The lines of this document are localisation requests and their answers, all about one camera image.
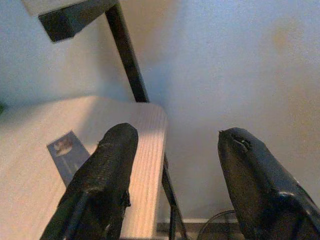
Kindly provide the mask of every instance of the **black cable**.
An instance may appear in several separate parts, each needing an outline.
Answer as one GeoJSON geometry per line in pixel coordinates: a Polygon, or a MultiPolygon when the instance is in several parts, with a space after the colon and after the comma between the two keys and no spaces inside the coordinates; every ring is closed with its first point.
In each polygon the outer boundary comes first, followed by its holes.
{"type": "Polygon", "coordinates": [[[206,227],[209,225],[210,222],[212,222],[213,220],[221,217],[221,216],[224,216],[224,215],[227,215],[227,214],[234,214],[235,213],[235,210],[228,210],[228,211],[223,211],[223,212],[220,212],[216,215],[214,215],[213,217],[211,217],[204,225],[203,227],[200,229],[199,231],[199,234],[198,234],[198,237],[196,238],[196,240],[201,240],[201,236],[202,234],[204,234],[204,231],[206,229],[206,227]]]}

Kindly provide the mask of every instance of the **card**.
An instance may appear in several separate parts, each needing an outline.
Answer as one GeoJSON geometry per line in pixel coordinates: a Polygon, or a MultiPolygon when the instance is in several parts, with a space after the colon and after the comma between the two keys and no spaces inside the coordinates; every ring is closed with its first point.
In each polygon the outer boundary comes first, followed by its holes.
{"type": "Polygon", "coordinates": [[[67,187],[76,171],[90,157],[89,152],[73,131],[53,141],[46,147],[67,187]]]}

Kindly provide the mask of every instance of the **wooden table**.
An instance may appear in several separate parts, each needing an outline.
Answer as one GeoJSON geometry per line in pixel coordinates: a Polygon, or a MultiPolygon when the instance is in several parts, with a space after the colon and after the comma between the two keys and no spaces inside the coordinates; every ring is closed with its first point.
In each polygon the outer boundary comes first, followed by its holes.
{"type": "Polygon", "coordinates": [[[36,240],[66,187],[47,144],[72,130],[90,154],[105,132],[119,123],[138,130],[122,238],[150,239],[155,233],[167,117],[150,103],[87,96],[9,108],[0,115],[0,239],[36,240]]]}

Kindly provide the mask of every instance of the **metal bar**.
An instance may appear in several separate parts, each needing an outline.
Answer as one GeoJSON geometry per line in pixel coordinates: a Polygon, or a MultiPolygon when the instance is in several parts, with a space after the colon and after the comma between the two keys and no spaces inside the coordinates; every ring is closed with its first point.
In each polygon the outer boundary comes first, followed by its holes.
{"type": "Polygon", "coordinates": [[[170,208],[170,228],[169,228],[169,240],[176,239],[176,207],[170,208]]]}
{"type": "Polygon", "coordinates": [[[136,102],[148,103],[149,98],[142,79],[138,61],[132,46],[124,16],[118,2],[105,12],[118,49],[125,73],[128,77],[136,102]]]}
{"type": "Polygon", "coordinates": [[[179,231],[181,234],[182,239],[187,240],[188,236],[187,236],[187,230],[186,230],[186,226],[182,220],[182,215],[180,212],[180,208],[178,206],[178,202],[177,202],[177,198],[174,194],[174,188],[172,186],[171,183],[171,179],[169,176],[169,171],[168,171],[168,160],[166,158],[166,156],[164,156],[164,164],[163,164],[163,172],[162,172],[162,186],[164,188],[164,192],[165,195],[169,201],[170,207],[175,208],[175,220],[178,222],[179,225],[179,231]]]}

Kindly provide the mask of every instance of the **white wall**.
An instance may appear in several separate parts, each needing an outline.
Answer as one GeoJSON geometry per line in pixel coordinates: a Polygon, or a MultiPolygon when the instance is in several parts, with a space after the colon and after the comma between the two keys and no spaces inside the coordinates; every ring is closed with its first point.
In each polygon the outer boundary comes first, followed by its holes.
{"type": "Polygon", "coordinates": [[[105,16],[53,44],[20,0],[0,1],[0,101],[29,104],[83,95],[133,100],[105,16]]]}
{"type": "MultiPolygon", "coordinates": [[[[169,117],[167,156],[182,214],[231,208],[218,130],[248,129],[320,206],[319,1],[122,0],[152,102],[169,117]]],[[[133,100],[100,17],[51,44],[20,1],[0,2],[0,100],[133,100]]]]}
{"type": "Polygon", "coordinates": [[[218,131],[246,128],[320,206],[320,2],[122,1],[186,218],[231,208],[218,131]]]}

